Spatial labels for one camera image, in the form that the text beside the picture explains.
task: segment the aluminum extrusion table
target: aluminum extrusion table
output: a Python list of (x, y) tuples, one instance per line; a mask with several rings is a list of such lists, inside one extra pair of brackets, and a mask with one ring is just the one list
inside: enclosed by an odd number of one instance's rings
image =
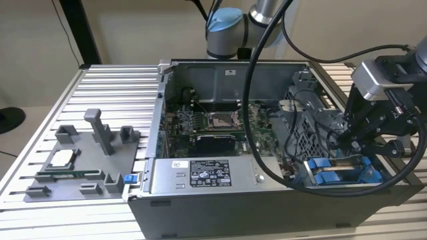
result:
[[(348, 95), (353, 69), (341, 63), (323, 64), (321, 67)], [(103, 123), (109, 124), (112, 130), (132, 125), (141, 132), (133, 172), (143, 171), (157, 81), (156, 65), (92, 65), (77, 72), (0, 181), (1, 240), (144, 239), (123, 199), (27, 203), (24, 191), (56, 144), (57, 127), (73, 124), (79, 131), (91, 131), (91, 125), (83, 118), (88, 108), (103, 111)], [(415, 175), (427, 185), (427, 159), (420, 161)], [(221, 239), (427, 239), (427, 188), (403, 205), (377, 211), (356, 228)]]

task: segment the sticker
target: sticker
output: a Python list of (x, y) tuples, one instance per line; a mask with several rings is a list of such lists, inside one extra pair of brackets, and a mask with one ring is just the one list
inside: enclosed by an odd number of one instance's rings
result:
[(228, 160), (189, 161), (189, 185), (193, 188), (229, 187), (232, 175)]
[(236, 70), (225, 70), (225, 76), (236, 75)]
[(187, 169), (188, 168), (188, 161), (172, 161), (172, 168), (173, 169)]

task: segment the beige wall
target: beige wall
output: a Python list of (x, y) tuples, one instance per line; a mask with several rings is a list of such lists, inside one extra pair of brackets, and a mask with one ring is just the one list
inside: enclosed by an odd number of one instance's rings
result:
[[(208, 10), (212, 1), (201, 2)], [(247, 12), (255, 2), (224, 0), (221, 7)], [(189, 1), (83, 0), (83, 5), (105, 64), (207, 56), (204, 20)], [(271, 59), (273, 53), (267, 50), (263, 57)], [(0, 0), (0, 107), (52, 105), (76, 71), (51, 0)]]
[[(208, 9), (211, 1), (201, 2)], [(253, 3), (224, 0), (223, 7), (247, 12)], [(83, 4), (104, 63), (156, 64), (161, 58), (205, 57), (204, 21), (189, 1), (83, 0)], [(427, 0), (300, 0), (291, 37), (321, 58), (377, 44), (415, 44), (426, 34), (426, 9)], [(276, 53), (275, 48), (265, 49), (261, 57), (273, 59), (284, 52), (285, 58), (300, 58), (281, 47)], [(0, 107), (52, 105), (76, 70), (51, 0), (0, 0)]]
[(77, 71), (49, 0), (0, 0), (0, 107), (48, 106)]
[[(427, 34), (427, 0), (300, 0), (291, 39), (309, 55), (343, 57), (383, 44), (415, 45)], [(401, 54), (383, 50), (379, 54)], [(285, 47), (284, 58), (301, 57)]]

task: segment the black pole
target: black pole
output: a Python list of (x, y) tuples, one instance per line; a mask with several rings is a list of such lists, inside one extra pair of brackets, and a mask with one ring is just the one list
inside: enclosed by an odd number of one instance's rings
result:
[(103, 64), (81, 0), (59, 0), (85, 65)]

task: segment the black cable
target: black cable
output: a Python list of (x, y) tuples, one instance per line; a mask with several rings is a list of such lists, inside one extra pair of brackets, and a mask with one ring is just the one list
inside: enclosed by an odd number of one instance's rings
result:
[(287, 135), (287, 138), (285, 138), (285, 140), (284, 140), (283, 148), (284, 148), (284, 153), (285, 153), (285, 155), (291, 158), (291, 160), (292, 160), (293, 162), (297, 162), (297, 163), (303, 164), (304, 161), (300, 160), (300, 159), (295, 156), (295, 154), (292, 155), (292, 154), (288, 152), (288, 144), (289, 144), (292, 135), (295, 135), (295, 127), (296, 127), (296, 121), (297, 121), (297, 109), (296, 109), (295, 101), (296, 101), (296, 95), (297, 95), (300, 92), (315, 93), (315, 92), (313, 92), (312, 90), (309, 90), (309, 89), (301, 89), (301, 90), (296, 91), (296, 93), (291, 96), (289, 101), (292, 101), (292, 104), (293, 104), (293, 118), (292, 118), (291, 128), (289, 128), (289, 130), (288, 130), (288, 135)]
[(291, 124), (291, 128), (288, 130), (288, 135), (287, 135), (287, 138), (285, 138), (285, 141), (284, 141), (284, 145), (283, 145), (283, 148), (284, 148), (284, 153), (285, 155), (291, 158), (292, 162), (297, 162), (300, 164), (303, 164), (304, 162), (296, 158), (288, 151), (288, 144), (289, 144), (289, 140), (291, 140), (291, 137), (292, 135), (295, 134), (295, 126), (296, 126), (296, 120), (297, 120), (297, 111), (296, 111), (296, 105), (295, 105), (295, 101), (293, 101), (293, 117), (292, 117), (292, 124)]
[(319, 58), (315, 58), (312, 56), (309, 56), (307, 53), (304, 53), (297, 47), (296, 45), (293, 44), (293, 42), (291, 41), (291, 38), (288, 36), (288, 33), (287, 33), (287, 28), (285, 28), (285, 17), (284, 15), (281, 16), (281, 32), (283, 32), (283, 36), (284, 36), (284, 39), (288, 43), (288, 45), (292, 47), (292, 49), (295, 50), (295, 52), (297, 52), (304, 58), (307, 58), (308, 60), (311, 61), (315, 61), (317, 63), (321, 63), (321, 64), (333, 64), (333, 63), (339, 63), (339, 62), (343, 62), (348, 59), (352, 59), (363, 54), (367, 54), (367, 53), (371, 53), (373, 51), (377, 51), (377, 50), (384, 50), (384, 49), (401, 49), (403, 51), (408, 52), (411, 49), (409, 49), (409, 45), (401, 45), (401, 44), (387, 44), (387, 45), (380, 45), (380, 46), (375, 46), (375, 47), (371, 47), (365, 50), (361, 50), (361, 51), (357, 51), (347, 56), (343, 56), (340, 58), (336, 58), (336, 59), (332, 59), (332, 60), (324, 60), (324, 59), (319, 59)]
[(12, 157), (15, 157), (15, 158), (19, 157), (17, 155), (15, 155), (15, 154), (12, 154), (12, 153), (8, 153), (8, 152), (5, 152), (5, 151), (0, 151), (0, 154), (9, 155), (9, 156), (12, 156)]
[(325, 152), (327, 157), (329, 158), (332, 156), (332, 154), (331, 154), (328, 148), (325, 146), (323, 146), (321, 137), (320, 137), (320, 131), (319, 131), (319, 123), (316, 121), (313, 121), (313, 130), (315, 130), (315, 136), (317, 138), (319, 147)]
[(244, 86), (243, 86), (243, 127), (245, 132), (245, 138), (248, 145), (252, 149), (252, 155), (255, 158), (256, 163), (259, 164), (260, 169), (265, 172), (265, 174), (280, 184), (287, 186), (288, 188), (292, 188), (295, 190), (299, 190), (308, 194), (315, 194), (324, 197), (360, 197), (369, 195), (372, 193), (376, 193), (379, 191), (383, 191), (392, 185), (395, 185), (397, 182), (400, 182), (405, 176), (412, 172), (416, 165), (420, 163), (420, 160), (424, 156), (424, 151), (427, 148), (427, 130), (423, 123), (423, 120), (419, 115), (412, 115), (408, 120), (411, 120), (416, 126), (418, 135), (419, 135), (419, 141), (416, 146), (415, 155), (408, 161), (407, 165), (401, 169), (401, 171), (385, 182), (381, 184), (373, 186), (372, 188), (363, 189), (363, 190), (349, 190), (349, 191), (325, 191), (324, 189), (311, 189), (301, 185), (297, 185), (288, 180), (283, 179), (283, 177), (277, 176), (267, 167), (267, 165), (263, 162), (260, 153), (256, 150), (256, 144), (253, 142), (253, 136), (252, 136), (252, 130), (249, 126), (249, 90), (251, 90), (251, 82), (252, 82), (252, 76), (253, 76), (253, 70), (256, 66), (257, 59), (260, 57), (263, 48), (265, 46), (265, 42), (269, 38), (269, 35), (275, 29), (275, 26), (280, 20), (280, 17), (284, 15), (291, 3), (293, 0), (284, 0), (272, 19), (271, 22), (264, 30), (264, 33), (259, 39), (256, 48), (253, 50), (252, 57), (248, 62), (247, 71), (245, 71), (245, 77), (244, 77)]
[(201, 5), (201, 3), (200, 3), (200, 0), (188, 0), (188, 1), (191, 1), (191, 2), (195, 4), (195, 6), (197, 7), (199, 12), (200, 12), (200, 14), (201, 14), (201, 16), (203, 16), (204, 21), (208, 21), (207, 11), (205, 11), (205, 9), (203, 8), (203, 5)]
[(56, 12), (56, 16), (57, 16), (57, 19), (59, 19), (59, 23), (60, 23), (61, 29), (64, 30), (65, 35), (67, 35), (68, 45), (69, 45), (69, 49), (71, 49), (75, 61), (77, 62), (77, 67), (80, 67), (80, 62), (79, 62), (79, 59), (77, 59), (77, 56), (76, 56), (76, 53), (75, 53), (75, 50), (73, 50), (72, 41), (69, 39), (69, 35), (68, 35), (68, 32), (67, 32), (64, 24), (63, 24), (63, 20), (61, 20), (61, 17), (60, 17), (59, 10), (56, 8), (53, 0), (51, 0), (51, 2), (52, 2), (52, 5), (53, 5), (53, 8), (55, 8), (55, 12)]
[(205, 21), (205, 26), (204, 26), (204, 38), (205, 39), (208, 38), (209, 24), (212, 22), (213, 15), (215, 15), (216, 11), (219, 10), (221, 3), (223, 3), (223, 0), (216, 0), (216, 1), (213, 0), (211, 8), (208, 10), (208, 16), (207, 16), (207, 21)]

